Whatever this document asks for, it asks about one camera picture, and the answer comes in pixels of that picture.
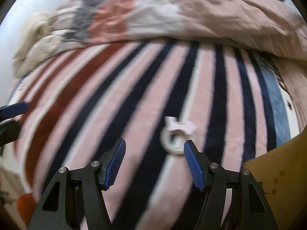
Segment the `brown cardboard box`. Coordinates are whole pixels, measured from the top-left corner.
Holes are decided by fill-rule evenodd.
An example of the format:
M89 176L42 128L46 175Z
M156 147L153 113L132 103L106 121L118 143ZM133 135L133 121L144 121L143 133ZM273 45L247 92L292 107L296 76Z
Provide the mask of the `brown cardboard box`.
M306 129L243 167L262 183L279 229L306 229Z

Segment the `beige quilted comforter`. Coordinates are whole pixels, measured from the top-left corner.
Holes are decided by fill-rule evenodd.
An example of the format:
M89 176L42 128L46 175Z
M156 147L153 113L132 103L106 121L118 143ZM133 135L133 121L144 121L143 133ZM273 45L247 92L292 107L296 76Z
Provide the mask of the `beige quilted comforter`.
M46 59L53 56L64 42L63 33L69 29L72 15L69 12L36 12L24 23L20 46L12 60L15 78L30 73Z

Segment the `striped fleece blanket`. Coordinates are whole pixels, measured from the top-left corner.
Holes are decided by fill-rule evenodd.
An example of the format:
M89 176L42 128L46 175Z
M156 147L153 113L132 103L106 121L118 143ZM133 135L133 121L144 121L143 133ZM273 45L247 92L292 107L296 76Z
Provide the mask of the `striped fleece blanket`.
M114 229L193 229L205 196L184 156L161 146L166 116L193 122L198 150L233 171L300 131L270 56L173 39L61 53L16 80L10 102L20 101L26 224L60 167L85 167L122 138L123 163L103 193Z

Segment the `pink grey striped duvet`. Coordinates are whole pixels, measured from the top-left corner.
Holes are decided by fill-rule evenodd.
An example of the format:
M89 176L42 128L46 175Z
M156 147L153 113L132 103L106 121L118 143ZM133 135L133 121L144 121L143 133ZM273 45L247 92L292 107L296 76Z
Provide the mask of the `pink grey striped duvet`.
M51 18L62 50L123 40L226 39L278 57L306 126L306 23L278 0L66 0Z

